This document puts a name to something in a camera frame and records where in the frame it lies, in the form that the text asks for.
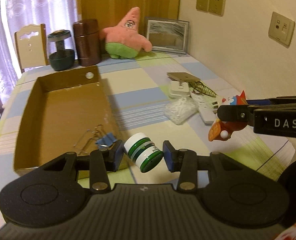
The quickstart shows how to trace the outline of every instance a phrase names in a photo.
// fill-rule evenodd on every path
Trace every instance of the plaid tablecloth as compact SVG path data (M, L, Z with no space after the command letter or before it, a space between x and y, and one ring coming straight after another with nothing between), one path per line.
M164 106L170 102L167 72L191 73L223 97L239 94L189 55L140 53L133 60L105 57L98 67L124 139L143 132L160 149L162 142L169 140L175 148L189 148L199 155L220 151L272 179L278 178L293 157L294 148L286 138L256 135L251 127L233 133L227 142L209 142L207 135L210 127L203 123L199 114L179 126L169 121L163 114ZM7 102L0 120L0 190L18 177L13 172L16 137L33 84L39 76L53 72L51 66L45 66L24 73ZM141 173L136 166L131 166L109 174L112 184L175 183L178 176L177 172L170 173L167 170L164 160L148 173ZM200 173L199 185L206 183L206 175ZM89 182L84 179L80 184L86 187ZM0 227L3 224L0 213Z

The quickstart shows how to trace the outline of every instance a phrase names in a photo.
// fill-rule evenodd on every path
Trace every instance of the blue binder clip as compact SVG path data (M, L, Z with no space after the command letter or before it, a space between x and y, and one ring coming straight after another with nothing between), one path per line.
M101 138L99 138L96 141L96 145L98 145L98 148L106 148L106 147L110 147L111 145L113 145L117 139L114 137L114 135L109 132L106 133L103 129L103 125L100 124L96 127L96 133L101 135Z

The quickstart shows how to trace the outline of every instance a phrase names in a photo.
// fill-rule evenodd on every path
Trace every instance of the green and white container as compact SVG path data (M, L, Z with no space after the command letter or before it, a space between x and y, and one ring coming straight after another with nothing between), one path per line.
M156 167L163 158L163 152L142 132L131 136L124 147L125 153L142 173Z

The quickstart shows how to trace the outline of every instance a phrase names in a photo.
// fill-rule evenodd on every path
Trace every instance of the electrical outlet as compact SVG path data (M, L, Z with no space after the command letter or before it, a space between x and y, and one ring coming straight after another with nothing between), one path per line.
M268 35L270 38L289 46L293 35L294 25L295 22L293 20L273 12Z
M202 10L202 11L207 12L208 8L209 8L209 0L197 0L195 8L197 10Z
M209 12L223 15L226 0L210 0L209 1Z

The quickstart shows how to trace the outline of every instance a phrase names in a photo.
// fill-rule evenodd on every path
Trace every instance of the silver picture frame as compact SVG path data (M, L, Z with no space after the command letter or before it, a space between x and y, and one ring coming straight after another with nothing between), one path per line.
M152 43L152 51L187 54L189 22L146 17L146 38Z

